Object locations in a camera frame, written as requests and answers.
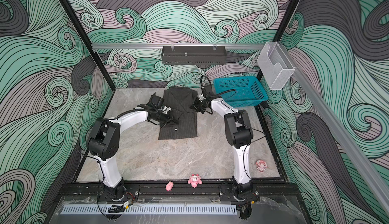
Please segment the dark grey pinstripe shirt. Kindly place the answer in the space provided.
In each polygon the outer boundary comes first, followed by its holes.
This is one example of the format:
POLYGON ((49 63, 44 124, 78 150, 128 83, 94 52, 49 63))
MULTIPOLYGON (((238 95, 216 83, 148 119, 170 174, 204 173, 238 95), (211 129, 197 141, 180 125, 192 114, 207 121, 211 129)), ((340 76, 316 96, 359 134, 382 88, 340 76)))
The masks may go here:
POLYGON ((170 115, 178 121, 160 129, 159 140, 195 138, 198 136, 197 113, 191 109, 198 93, 187 87, 171 87, 164 91, 164 102, 170 115))

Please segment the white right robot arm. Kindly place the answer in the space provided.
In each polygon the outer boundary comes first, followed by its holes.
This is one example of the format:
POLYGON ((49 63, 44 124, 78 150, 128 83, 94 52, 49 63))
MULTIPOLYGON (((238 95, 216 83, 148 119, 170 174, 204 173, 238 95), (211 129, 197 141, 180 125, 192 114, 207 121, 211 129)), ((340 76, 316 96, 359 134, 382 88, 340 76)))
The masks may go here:
POLYGON ((245 110, 238 110, 230 106, 222 95, 231 93, 234 95, 236 89, 230 89, 215 94, 212 83, 207 76, 200 78, 201 94, 196 97, 192 110, 198 113, 217 113, 224 119, 224 131, 227 142, 233 149, 234 173, 232 192, 238 201, 248 199, 252 192, 252 178, 249 172, 249 150, 253 139, 248 113, 245 110))

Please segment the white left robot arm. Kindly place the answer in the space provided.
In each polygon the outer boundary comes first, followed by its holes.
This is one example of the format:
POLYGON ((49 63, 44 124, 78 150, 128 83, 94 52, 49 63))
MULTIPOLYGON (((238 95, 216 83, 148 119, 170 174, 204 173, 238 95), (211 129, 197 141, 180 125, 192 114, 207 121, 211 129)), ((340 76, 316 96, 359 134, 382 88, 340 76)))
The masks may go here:
POLYGON ((97 118, 89 134, 87 148, 99 165, 104 193, 113 201, 123 200, 126 194, 116 160, 120 135, 142 122, 151 122, 163 128, 169 124, 177 125, 178 119, 162 97, 152 94, 146 104, 139 104, 114 118, 97 118))

